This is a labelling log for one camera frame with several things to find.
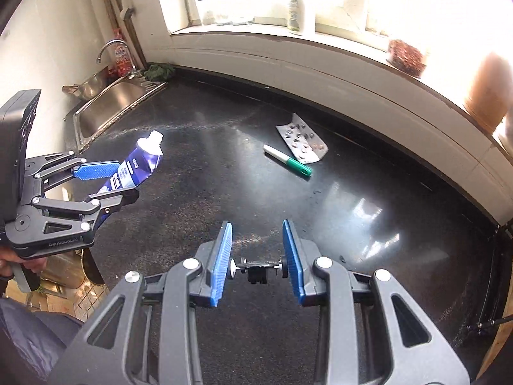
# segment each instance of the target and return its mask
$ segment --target window sill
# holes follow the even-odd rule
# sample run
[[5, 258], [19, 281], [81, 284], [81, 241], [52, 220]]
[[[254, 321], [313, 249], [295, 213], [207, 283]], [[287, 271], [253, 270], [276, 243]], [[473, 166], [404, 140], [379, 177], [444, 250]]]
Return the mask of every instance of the window sill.
[[356, 54], [365, 60], [370, 61], [374, 64], [382, 68], [386, 68], [389, 71], [401, 75], [403, 78], [407, 79], [410, 82], [417, 84], [418, 86], [424, 88], [426, 91], [434, 94], [437, 98], [441, 99], [449, 108], [460, 113], [467, 120], [469, 120], [476, 128], [478, 128], [490, 141], [494, 142], [497, 146], [500, 146], [500, 150], [502, 153], [512, 162], [513, 158], [510, 157], [508, 153], [499, 140], [498, 131], [496, 131], [493, 136], [487, 134], [481, 126], [467, 113], [464, 107], [463, 96], [456, 95], [458, 92], [455, 88], [452, 88], [450, 83], [447, 80], [436, 81], [437, 74], [435, 71], [430, 71], [429, 74], [425, 73], [425, 77], [423, 78], [414, 78], [411, 77], [394, 66], [390, 65], [387, 61], [387, 53], [383, 52], [375, 47], [371, 47], [368, 45], [364, 45], [363, 43], [355, 42], [352, 40], [345, 39], [343, 37], [327, 35], [323, 33], [315, 32], [313, 34], [306, 35], [296, 35], [291, 32], [286, 27], [276, 26], [276, 25], [268, 25], [268, 24], [246, 24], [234, 26], [232, 24], [218, 26], [216, 24], [210, 25], [198, 25], [192, 26], [185, 29], [178, 30], [174, 33], [171, 33], [171, 37], [175, 35], [187, 35], [187, 34], [196, 34], [196, 33], [236, 33], [236, 34], [260, 34], [260, 35], [268, 35], [274, 36], [276, 38], [287, 38], [291, 40], [308, 42], [308, 44], [319, 44], [324, 46], [329, 46], [333, 48], [337, 48], [342, 51], [351, 52]]

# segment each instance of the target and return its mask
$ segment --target green cloth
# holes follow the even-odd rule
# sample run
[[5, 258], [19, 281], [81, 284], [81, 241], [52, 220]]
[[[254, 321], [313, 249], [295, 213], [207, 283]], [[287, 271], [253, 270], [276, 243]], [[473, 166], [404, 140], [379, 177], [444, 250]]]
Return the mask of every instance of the green cloth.
[[174, 75], [174, 67], [171, 64], [161, 64], [158, 62], [148, 63], [149, 67], [144, 71], [144, 77], [148, 81], [171, 81]]

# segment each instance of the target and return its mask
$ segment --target stainless steel sink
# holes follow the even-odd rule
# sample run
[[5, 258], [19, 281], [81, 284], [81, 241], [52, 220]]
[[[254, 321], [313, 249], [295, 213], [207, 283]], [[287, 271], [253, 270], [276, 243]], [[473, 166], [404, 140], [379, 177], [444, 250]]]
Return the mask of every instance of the stainless steel sink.
[[113, 82], [73, 115], [79, 152], [125, 112], [166, 86], [147, 81], [142, 75], [128, 75]]

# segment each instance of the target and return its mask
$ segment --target green bottle cap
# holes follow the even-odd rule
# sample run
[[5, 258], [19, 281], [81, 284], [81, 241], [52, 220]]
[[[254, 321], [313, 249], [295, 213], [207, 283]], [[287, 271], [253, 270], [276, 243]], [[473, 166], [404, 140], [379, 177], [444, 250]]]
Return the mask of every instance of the green bottle cap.
[[300, 164], [297, 160], [290, 158], [287, 161], [287, 165], [292, 168], [294, 171], [301, 173], [305, 176], [311, 176], [312, 175], [312, 169], [307, 167], [304, 164]]

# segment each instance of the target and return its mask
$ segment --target faucet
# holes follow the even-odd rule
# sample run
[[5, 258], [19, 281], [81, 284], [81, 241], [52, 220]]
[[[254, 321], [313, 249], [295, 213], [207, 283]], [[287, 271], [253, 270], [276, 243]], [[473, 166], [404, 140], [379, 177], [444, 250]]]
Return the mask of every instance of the faucet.
[[138, 72], [137, 67], [135, 66], [135, 64], [133, 62], [132, 54], [130, 53], [130, 48], [128, 47], [127, 42], [125, 42], [124, 40], [121, 40], [121, 39], [112, 39], [112, 40], [108, 41], [107, 43], [105, 43], [105, 45], [103, 45], [103, 47], [101, 48], [101, 50], [99, 51], [99, 54], [98, 54], [97, 64], [99, 64], [102, 61], [103, 51], [110, 45], [113, 45], [114, 43], [119, 43], [127, 48], [128, 58], [130, 59], [130, 63], [132, 64], [132, 75], [137, 74], [137, 72]]

